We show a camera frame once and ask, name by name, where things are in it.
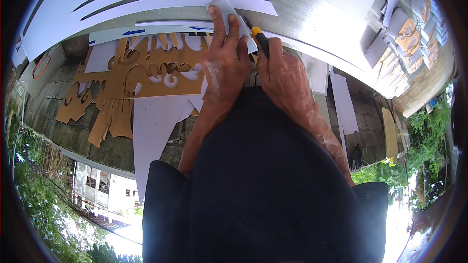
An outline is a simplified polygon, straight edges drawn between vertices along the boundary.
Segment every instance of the finger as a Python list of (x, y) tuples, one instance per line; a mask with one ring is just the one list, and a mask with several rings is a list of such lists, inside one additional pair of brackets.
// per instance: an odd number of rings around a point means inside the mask
[(268, 84), (270, 82), (270, 61), (262, 50), (258, 50), (256, 68), (262, 85)]
[(234, 50), (239, 42), (239, 18), (235, 14), (230, 14), (227, 21), (229, 22), (229, 34), (223, 47)]
[(268, 48), (270, 50), (270, 60), (272, 63), (279, 61), (284, 54), (283, 42), (280, 38), (268, 38)]
[(249, 52), (247, 49), (247, 41), (249, 38), (247, 36), (243, 36), (240, 40), (239, 43), (237, 44), (237, 58), (239, 59), (239, 62), (245, 65), (246, 67), (251, 68), (250, 65), (250, 58), (249, 58)]
[(216, 5), (210, 5), (208, 12), (213, 19), (213, 40), (210, 47), (221, 48), (226, 38), (226, 28), (224, 27), (223, 16)]

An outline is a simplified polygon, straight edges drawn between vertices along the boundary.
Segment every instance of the blue arrow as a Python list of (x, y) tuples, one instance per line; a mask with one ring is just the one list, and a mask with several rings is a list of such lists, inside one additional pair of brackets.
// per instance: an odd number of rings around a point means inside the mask
[(195, 29), (195, 30), (199, 30), (199, 31), (201, 31), (201, 30), (212, 30), (212, 29), (207, 29), (207, 28), (192, 28), (192, 27), (190, 29)]
[(131, 34), (138, 34), (141, 32), (145, 32), (145, 30), (138, 30), (138, 31), (133, 31), (133, 32), (128, 31), (126, 33), (123, 33), (123, 35), (130, 36)]

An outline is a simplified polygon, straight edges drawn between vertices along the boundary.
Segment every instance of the hand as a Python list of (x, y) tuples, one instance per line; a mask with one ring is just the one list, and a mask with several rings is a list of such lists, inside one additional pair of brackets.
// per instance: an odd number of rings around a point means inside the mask
[(201, 60), (208, 82), (204, 102), (231, 108), (252, 68), (247, 37), (239, 40), (239, 19), (236, 15), (228, 17), (229, 34), (226, 37), (219, 8), (210, 5), (208, 11), (213, 19), (214, 35), (208, 52)]
[(301, 61), (283, 50), (281, 39), (269, 38), (270, 60), (258, 51), (257, 71), (272, 102), (299, 126), (306, 126), (316, 110)]

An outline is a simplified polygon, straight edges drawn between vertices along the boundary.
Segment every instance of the person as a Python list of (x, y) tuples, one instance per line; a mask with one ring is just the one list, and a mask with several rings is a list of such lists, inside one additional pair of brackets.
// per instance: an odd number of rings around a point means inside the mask
[(144, 262), (381, 262), (388, 187), (355, 185), (310, 94), (301, 61), (278, 38), (251, 71), (237, 16), (229, 34), (208, 8), (204, 103), (178, 169), (150, 165)]

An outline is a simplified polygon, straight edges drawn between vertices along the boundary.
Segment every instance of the dark shirt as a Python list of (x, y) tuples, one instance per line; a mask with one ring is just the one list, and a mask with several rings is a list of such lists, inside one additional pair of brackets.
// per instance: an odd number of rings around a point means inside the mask
[(349, 187), (259, 87), (246, 88), (193, 170), (153, 161), (145, 262), (381, 262), (388, 187)]

